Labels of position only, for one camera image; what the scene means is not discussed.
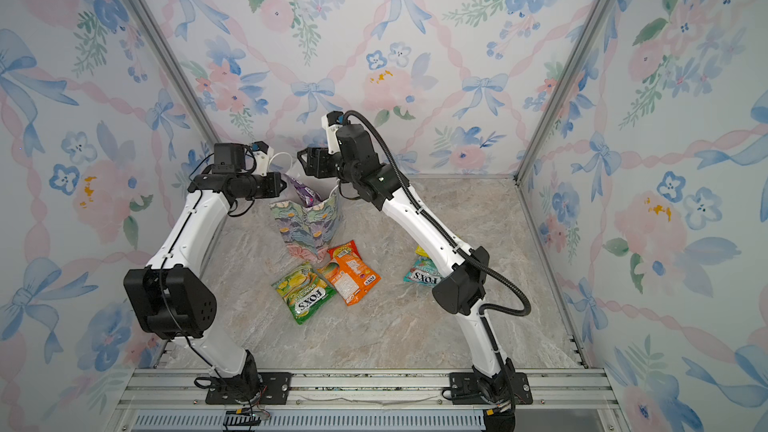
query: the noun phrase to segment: wallpaper panel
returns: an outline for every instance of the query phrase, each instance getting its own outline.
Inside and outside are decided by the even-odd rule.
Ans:
[[[617,0],[526,177],[634,432],[768,430],[767,11]]]
[[[100,430],[160,352],[123,277],[208,147],[121,0],[0,10],[0,430]]]
[[[509,174],[592,0],[147,0],[222,137],[364,112],[408,173]]]

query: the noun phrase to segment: gift bag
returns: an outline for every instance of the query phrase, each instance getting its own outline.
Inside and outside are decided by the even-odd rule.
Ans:
[[[288,253],[302,260],[322,262],[328,255],[330,241],[341,222],[339,187],[334,178],[306,176],[298,162],[285,174],[311,187],[322,198],[327,197],[314,206],[305,207],[294,187],[289,184],[280,195],[280,202],[270,204],[272,216],[288,247]]]

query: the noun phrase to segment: green candy bag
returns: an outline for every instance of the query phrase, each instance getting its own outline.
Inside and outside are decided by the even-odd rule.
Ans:
[[[272,284],[272,288],[283,298],[298,324],[303,324],[312,317],[321,305],[336,294],[336,291],[315,273],[309,262],[294,268],[288,275]]]

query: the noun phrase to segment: floral wallpaper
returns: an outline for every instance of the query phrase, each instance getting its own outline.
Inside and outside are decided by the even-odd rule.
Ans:
[[[294,152],[324,143],[322,114],[355,109],[410,174],[502,175],[593,2],[146,1],[225,139]]]
[[[617,0],[524,177],[634,432],[768,430],[766,12]]]
[[[208,147],[121,0],[0,2],[0,429],[100,430],[160,352],[123,276]]]

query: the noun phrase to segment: metal bracket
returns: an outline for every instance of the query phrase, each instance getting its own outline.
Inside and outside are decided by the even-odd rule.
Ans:
[[[453,372],[448,374],[448,378],[451,387],[446,390],[451,391],[452,397],[459,397],[452,400],[455,405],[488,405],[488,402],[480,395],[480,388],[474,372]],[[512,376],[512,392],[515,397],[515,405],[531,405],[533,403],[528,376],[523,372],[515,372]]]
[[[290,392],[291,372],[259,372],[259,379],[266,387],[259,403],[262,405],[285,405]],[[240,405],[241,402],[219,390],[208,390],[205,398],[208,405]]]

